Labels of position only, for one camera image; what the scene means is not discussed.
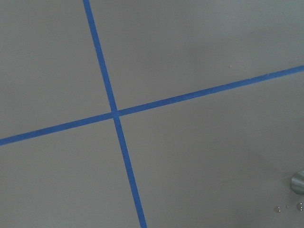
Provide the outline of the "steel double jigger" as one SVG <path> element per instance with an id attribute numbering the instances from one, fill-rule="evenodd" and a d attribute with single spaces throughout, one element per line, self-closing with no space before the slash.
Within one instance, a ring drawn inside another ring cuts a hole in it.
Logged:
<path id="1" fill-rule="evenodd" d="M 298 171 L 291 178 L 291 189 L 298 195 L 304 195 L 304 171 Z"/>

